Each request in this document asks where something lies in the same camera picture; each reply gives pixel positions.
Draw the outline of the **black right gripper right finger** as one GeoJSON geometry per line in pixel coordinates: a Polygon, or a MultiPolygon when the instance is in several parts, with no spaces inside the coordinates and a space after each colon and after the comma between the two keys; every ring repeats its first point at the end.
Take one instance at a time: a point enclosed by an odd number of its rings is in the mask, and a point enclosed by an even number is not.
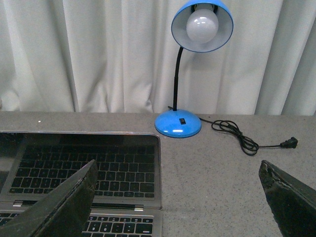
{"type": "Polygon", "coordinates": [[[274,220],[284,237],[316,235],[316,191],[267,160],[259,178],[274,220]]]}

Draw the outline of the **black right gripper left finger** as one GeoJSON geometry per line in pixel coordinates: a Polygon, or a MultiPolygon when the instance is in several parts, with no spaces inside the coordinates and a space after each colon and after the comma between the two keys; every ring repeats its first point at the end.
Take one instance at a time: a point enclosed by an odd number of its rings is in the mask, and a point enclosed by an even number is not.
{"type": "Polygon", "coordinates": [[[0,228],[2,237],[80,237],[90,215],[98,169],[87,163],[0,228]]]}

